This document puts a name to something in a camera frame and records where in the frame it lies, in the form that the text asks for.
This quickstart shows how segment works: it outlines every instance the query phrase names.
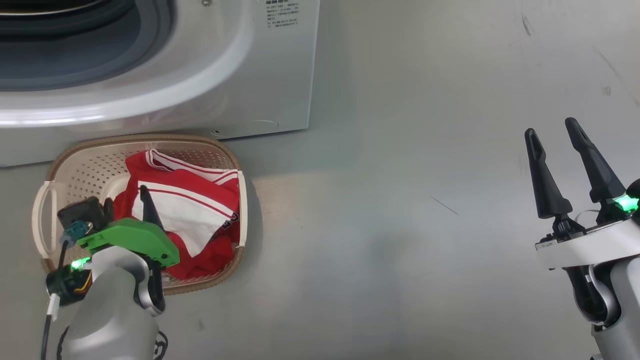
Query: white washing machine panel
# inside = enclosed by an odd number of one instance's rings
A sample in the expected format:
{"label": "white washing machine panel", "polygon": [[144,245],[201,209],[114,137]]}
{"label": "white washing machine panel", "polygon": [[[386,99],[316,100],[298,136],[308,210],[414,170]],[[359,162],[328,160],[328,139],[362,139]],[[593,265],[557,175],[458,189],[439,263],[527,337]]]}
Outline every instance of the white washing machine panel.
{"label": "white washing machine panel", "polygon": [[72,88],[0,92],[0,165],[82,140],[176,129],[214,138],[308,126],[319,0],[177,0],[149,61]]}

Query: washing machine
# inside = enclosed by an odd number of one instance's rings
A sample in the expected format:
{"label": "washing machine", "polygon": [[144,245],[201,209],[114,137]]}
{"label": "washing machine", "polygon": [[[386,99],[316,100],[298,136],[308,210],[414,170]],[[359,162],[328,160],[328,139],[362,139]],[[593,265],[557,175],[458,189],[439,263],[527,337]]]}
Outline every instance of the washing machine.
{"label": "washing machine", "polygon": [[319,0],[0,0],[0,166],[308,126]]}

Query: floor scratch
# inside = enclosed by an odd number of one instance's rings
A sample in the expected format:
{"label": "floor scratch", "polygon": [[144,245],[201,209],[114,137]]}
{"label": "floor scratch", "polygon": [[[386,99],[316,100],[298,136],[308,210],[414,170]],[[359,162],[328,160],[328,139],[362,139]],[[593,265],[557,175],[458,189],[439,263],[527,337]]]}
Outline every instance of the floor scratch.
{"label": "floor scratch", "polygon": [[629,86],[627,86],[627,83],[622,78],[622,76],[620,76],[620,73],[616,70],[616,68],[613,67],[613,64],[609,61],[609,59],[607,59],[607,57],[604,56],[604,54],[601,53],[597,47],[594,46],[593,50],[596,52],[596,54],[600,55],[600,57],[602,58],[602,61],[604,61],[607,64],[607,66],[611,69],[611,71],[613,71],[613,73],[616,75],[616,78],[620,80],[620,82],[622,83],[622,86],[625,87],[625,90],[627,91],[629,96],[631,96],[631,98],[636,102],[636,106],[640,106],[640,101],[638,101],[638,99],[634,96],[634,94],[631,93],[631,90],[629,90]]}
{"label": "floor scratch", "polygon": [[453,211],[449,206],[446,206],[445,204],[442,203],[442,201],[434,198],[433,196],[430,196],[433,200],[436,200],[440,205],[444,206],[445,208],[447,208],[449,211],[451,211],[452,213],[460,216],[460,214],[458,214],[457,212]]}
{"label": "floor scratch", "polygon": [[522,15],[522,26],[524,26],[524,31],[527,32],[527,35],[531,36],[531,34],[533,33],[533,27],[531,26],[529,19],[527,19],[527,17],[524,14],[521,14],[521,15]]}

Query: red fabric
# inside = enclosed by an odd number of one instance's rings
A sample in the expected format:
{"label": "red fabric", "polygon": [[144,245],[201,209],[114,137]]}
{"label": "red fabric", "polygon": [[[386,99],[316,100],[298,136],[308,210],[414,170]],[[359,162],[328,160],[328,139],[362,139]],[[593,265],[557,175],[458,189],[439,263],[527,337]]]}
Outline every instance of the red fabric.
{"label": "red fabric", "polygon": [[131,179],[126,191],[114,199],[114,213],[116,220],[131,217],[131,209],[138,196],[138,182],[151,182],[167,184],[204,195],[226,205],[234,214],[213,235],[203,250],[191,257],[187,248],[175,233],[167,232],[169,239],[177,246],[180,253],[180,263],[168,268],[166,271],[180,280],[192,279],[206,275],[214,275],[223,270],[234,258],[233,243],[239,242],[239,190],[237,176],[235,179],[225,181],[220,185],[206,180],[187,170],[178,169],[172,172],[161,170],[164,166],[152,167],[149,165],[146,152],[135,154],[126,159],[127,169]]}

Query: brown basket rim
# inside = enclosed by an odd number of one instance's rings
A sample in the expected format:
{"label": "brown basket rim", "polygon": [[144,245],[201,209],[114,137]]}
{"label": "brown basket rim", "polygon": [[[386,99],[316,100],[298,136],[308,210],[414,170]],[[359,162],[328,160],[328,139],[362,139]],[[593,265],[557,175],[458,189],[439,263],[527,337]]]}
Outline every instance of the brown basket rim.
{"label": "brown basket rim", "polygon": [[[123,143],[132,143],[132,142],[193,142],[193,143],[204,143],[206,145],[211,145],[219,148],[222,152],[228,155],[236,169],[240,170],[240,164],[229,148],[222,144],[217,140],[213,140],[210,138],[204,138],[202,136],[195,135],[180,135],[180,134],[143,134],[143,135],[125,135],[125,136],[113,136],[110,138],[101,138],[96,140],[89,140],[86,142],[81,142],[67,150],[65,150],[62,154],[60,154],[51,165],[49,172],[47,173],[47,177],[45,180],[53,181],[58,173],[58,170],[71,155],[86,149],[91,149],[93,147],[100,147],[105,145],[117,145]],[[219,283],[227,280],[231,274],[235,272],[235,270],[242,262],[242,257],[244,256],[244,247],[238,246],[236,248],[236,253],[234,254],[233,261],[229,264],[229,266],[225,267],[221,272],[217,273],[212,279],[208,279],[202,282],[196,282],[194,284],[185,284],[178,285],[175,287],[171,287],[164,290],[165,295],[177,295],[183,293],[190,293],[192,291],[204,290],[207,288],[211,288],[213,286],[218,285]],[[55,271],[55,265],[51,259],[42,259],[42,267],[46,272]]]}

